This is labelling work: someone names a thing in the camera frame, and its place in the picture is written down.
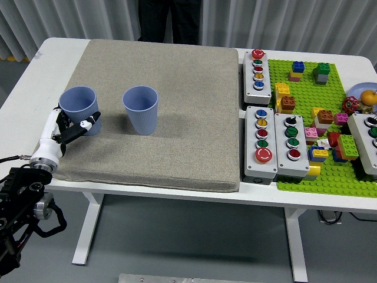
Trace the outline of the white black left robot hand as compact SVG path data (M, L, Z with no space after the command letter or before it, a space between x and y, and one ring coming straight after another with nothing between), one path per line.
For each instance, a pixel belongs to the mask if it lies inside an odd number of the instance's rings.
M86 119L70 125L70 119L57 107L50 112L39 139L39 146L33 153L30 164L55 168L59 159L65 154L65 146L97 125L101 113L95 111Z

